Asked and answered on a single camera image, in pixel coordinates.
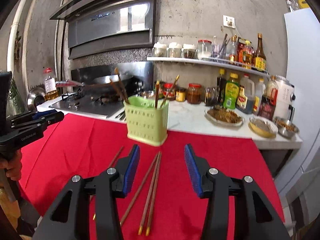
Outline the person left hand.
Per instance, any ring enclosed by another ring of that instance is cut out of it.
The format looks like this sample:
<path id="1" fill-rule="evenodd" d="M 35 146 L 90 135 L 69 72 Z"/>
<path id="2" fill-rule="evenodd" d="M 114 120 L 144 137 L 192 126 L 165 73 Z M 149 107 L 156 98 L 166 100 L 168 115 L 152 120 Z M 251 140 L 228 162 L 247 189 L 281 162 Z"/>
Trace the person left hand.
<path id="1" fill-rule="evenodd" d="M 5 169 L 7 178 L 10 178 L 13 181 L 19 181 L 21 178 L 21 170 L 22 170 L 22 153 L 21 150 L 17 150 L 14 154 L 14 157 L 7 161 L 1 158 L 0 167 L 1 169 Z"/>

